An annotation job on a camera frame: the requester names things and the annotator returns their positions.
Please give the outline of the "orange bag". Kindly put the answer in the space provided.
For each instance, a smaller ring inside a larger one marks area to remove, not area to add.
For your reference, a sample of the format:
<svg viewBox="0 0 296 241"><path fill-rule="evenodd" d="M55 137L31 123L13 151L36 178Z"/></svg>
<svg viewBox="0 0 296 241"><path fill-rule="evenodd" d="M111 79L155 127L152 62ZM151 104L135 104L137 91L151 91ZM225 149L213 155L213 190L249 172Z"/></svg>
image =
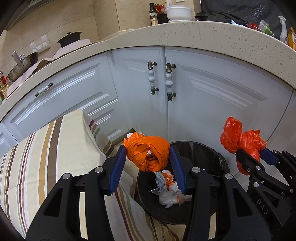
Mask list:
<svg viewBox="0 0 296 241"><path fill-rule="evenodd" d="M124 139L128 159L140 171L158 172L168 164L170 144L162 137L144 136L134 132Z"/></svg>
<svg viewBox="0 0 296 241"><path fill-rule="evenodd" d="M260 151L267 144L260 136L260 130L242 131L242 123L230 116L227 118L223 132L220 136L222 146L231 154L235 154L239 149L244 150L257 162L260 162Z"/></svg>

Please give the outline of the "clear plastic bag wad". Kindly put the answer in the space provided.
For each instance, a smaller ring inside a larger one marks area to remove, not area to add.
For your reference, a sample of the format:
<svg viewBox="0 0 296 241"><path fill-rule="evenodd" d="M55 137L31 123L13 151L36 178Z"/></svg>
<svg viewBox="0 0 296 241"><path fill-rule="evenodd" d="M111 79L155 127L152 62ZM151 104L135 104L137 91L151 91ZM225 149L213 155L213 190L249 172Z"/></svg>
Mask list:
<svg viewBox="0 0 296 241"><path fill-rule="evenodd" d="M179 201L177 195L173 191L166 190L159 194L159 203L164 205L165 208L170 208L172 205L178 204Z"/></svg>

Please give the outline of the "clear orange printed wrapper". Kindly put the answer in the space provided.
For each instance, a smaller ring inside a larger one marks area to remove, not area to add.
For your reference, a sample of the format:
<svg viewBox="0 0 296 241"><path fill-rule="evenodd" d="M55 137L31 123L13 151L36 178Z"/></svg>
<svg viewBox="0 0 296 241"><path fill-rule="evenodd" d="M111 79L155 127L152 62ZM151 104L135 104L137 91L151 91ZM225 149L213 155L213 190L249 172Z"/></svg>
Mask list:
<svg viewBox="0 0 296 241"><path fill-rule="evenodd" d="M174 185L176 183L173 174L169 170L163 170L161 173L165 179L167 189L169 189L171 185Z"/></svg>

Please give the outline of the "blue white snack wrapper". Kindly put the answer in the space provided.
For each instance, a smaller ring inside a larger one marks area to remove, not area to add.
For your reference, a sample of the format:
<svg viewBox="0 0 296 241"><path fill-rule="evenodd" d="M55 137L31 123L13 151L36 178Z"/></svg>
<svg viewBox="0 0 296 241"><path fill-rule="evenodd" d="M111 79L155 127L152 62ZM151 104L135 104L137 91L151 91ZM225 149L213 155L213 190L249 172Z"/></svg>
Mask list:
<svg viewBox="0 0 296 241"><path fill-rule="evenodd" d="M154 172L156 176L156 184L159 189L159 193L166 191L167 190L167 185L164 176L162 175L161 172Z"/></svg>

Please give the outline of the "black trash bin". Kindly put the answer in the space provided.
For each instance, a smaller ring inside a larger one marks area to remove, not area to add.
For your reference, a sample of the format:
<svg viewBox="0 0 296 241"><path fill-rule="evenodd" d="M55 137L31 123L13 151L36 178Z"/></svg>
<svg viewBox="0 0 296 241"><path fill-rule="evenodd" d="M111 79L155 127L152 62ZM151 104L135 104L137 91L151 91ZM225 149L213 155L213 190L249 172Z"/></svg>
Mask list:
<svg viewBox="0 0 296 241"><path fill-rule="evenodd" d="M180 185L184 194L192 194L194 183L190 177L190 168L199 167L205 169L212 177L210 178L210 211L214 214L216 203L214 198L218 194L218 179L229 173L230 169L225 158L214 149L197 142L178 141L171 142L170 159L166 169L172 172L177 184ZM170 225L185 225L190 213L190 201L183 204L173 204L166 208L159 203L159 196L152 192L158 188L156 175L153 172L139 171L137 176L137 187L135 200L144 208L144 211L162 223Z"/></svg>

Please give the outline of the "striped tablecloth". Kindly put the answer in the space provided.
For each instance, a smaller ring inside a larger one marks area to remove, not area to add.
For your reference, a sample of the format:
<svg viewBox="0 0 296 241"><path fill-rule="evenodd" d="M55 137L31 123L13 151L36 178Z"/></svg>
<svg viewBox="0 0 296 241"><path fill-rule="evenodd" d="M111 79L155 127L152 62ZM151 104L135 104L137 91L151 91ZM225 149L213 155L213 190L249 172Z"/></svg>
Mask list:
<svg viewBox="0 0 296 241"><path fill-rule="evenodd" d="M117 147L80 110L32 133L1 156L1 208L25 237L41 204L64 173L83 175L114 156ZM184 226L147 214L134 199L138 168L126 161L119 186L105 197L115 240L182 240Z"/></svg>

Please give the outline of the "white spray bottle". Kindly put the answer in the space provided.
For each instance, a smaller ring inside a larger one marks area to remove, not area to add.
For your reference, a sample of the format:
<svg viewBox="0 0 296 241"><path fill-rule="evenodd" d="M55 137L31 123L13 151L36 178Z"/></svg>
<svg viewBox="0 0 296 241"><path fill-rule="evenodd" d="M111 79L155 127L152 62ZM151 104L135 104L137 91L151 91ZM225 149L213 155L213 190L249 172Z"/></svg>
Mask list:
<svg viewBox="0 0 296 241"><path fill-rule="evenodd" d="M288 37L287 37L287 26L286 26L286 18L284 16L278 17L281 24L281 34L280 41L288 45Z"/></svg>

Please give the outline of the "red black tool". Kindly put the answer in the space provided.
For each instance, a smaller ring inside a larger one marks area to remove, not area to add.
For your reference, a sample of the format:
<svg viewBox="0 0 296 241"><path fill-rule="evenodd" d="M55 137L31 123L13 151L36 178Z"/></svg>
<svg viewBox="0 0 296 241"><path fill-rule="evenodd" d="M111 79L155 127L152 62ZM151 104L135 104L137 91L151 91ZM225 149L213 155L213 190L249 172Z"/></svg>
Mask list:
<svg viewBox="0 0 296 241"><path fill-rule="evenodd" d="M255 24L255 23L248 23L247 27L250 29L253 29L253 30L262 31L262 28L258 24Z"/></svg>

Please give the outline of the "dark hanging cloth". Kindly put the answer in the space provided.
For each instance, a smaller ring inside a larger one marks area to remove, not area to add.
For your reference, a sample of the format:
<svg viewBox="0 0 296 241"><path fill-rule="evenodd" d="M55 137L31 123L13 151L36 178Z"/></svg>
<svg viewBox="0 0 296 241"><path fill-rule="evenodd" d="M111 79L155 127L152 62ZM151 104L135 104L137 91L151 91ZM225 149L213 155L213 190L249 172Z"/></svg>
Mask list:
<svg viewBox="0 0 296 241"><path fill-rule="evenodd" d="M279 16L286 18L287 29L295 29L295 1L201 1L201 10L195 18L200 21L231 23L239 25L269 24L274 37L280 38Z"/></svg>

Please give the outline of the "steel wok pan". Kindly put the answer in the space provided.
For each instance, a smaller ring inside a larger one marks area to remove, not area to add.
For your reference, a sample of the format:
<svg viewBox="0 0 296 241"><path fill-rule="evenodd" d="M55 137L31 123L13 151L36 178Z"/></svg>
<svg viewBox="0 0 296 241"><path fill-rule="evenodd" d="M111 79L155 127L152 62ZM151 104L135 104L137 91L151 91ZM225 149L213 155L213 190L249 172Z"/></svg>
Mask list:
<svg viewBox="0 0 296 241"><path fill-rule="evenodd" d="M8 74L8 79L11 82L15 82L20 76L22 76L29 68L31 68L38 61L38 52L29 54L27 57L20 59L16 51L11 54L13 59L16 61L16 66Z"/></svg>

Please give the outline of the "beige stove cover cloth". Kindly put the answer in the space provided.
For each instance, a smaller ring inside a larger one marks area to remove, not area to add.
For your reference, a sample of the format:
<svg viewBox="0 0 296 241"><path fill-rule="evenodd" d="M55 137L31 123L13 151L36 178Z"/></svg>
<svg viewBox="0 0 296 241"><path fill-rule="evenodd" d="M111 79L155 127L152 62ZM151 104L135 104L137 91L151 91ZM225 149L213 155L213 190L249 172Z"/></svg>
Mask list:
<svg viewBox="0 0 296 241"><path fill-rule="evenodd" d="M32 67L30 67L24 74L22 74L14 83L10 85L8 90L6 91L6 98L8 98L20 85L22 85L31 75L35 72L39 71L49 63L59 59L60 57L71 53L77 49L80 49L84 46L90 45L91 41L89 39L78 40L74 43L67 45L66 47L60 48L56 54L52 58L44 58L37 63L35 63Z"/></svg>

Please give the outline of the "black clay pot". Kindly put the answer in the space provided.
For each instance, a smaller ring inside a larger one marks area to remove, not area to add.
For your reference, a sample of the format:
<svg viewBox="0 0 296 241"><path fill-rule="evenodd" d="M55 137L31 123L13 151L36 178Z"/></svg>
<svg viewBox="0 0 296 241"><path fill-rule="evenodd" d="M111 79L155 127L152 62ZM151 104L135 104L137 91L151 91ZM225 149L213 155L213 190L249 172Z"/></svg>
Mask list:
<svg viewBox="0 0 296 241"><path fill-rule="evenodd" d="M57 43L60 44L62 48L66 47L67 45L70 45L80 40L81 34L82 32L74 32L74 33L68 32L67 35L65 37L62 37L60 40L58 40Z"/></svg>

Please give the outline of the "stacked white bowls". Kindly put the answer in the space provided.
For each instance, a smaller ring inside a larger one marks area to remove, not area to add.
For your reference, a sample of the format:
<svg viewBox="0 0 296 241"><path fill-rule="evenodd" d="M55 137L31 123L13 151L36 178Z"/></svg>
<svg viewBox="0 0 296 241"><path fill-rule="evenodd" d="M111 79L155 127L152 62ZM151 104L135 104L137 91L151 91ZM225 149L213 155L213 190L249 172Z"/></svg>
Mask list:
<svg viewBox="0 0 296 241"><path fill-rule="evenodd" d="M173 5L166 8L169 22L192 21L193 10L187 6Z"/></svg>

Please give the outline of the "dark sauce bottle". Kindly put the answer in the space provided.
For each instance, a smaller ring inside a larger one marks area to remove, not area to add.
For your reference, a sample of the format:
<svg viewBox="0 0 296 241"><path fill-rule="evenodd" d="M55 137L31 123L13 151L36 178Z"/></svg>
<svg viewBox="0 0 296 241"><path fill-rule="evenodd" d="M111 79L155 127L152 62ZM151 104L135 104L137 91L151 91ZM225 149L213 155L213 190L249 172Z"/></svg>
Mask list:
<svg viewBox="0 0 296 241"><path fill-rule="evenodd" d="M158 17L154 7L154 3L149 3L149 16L151 19L151 25L155 26L158 24Z"/></svg>

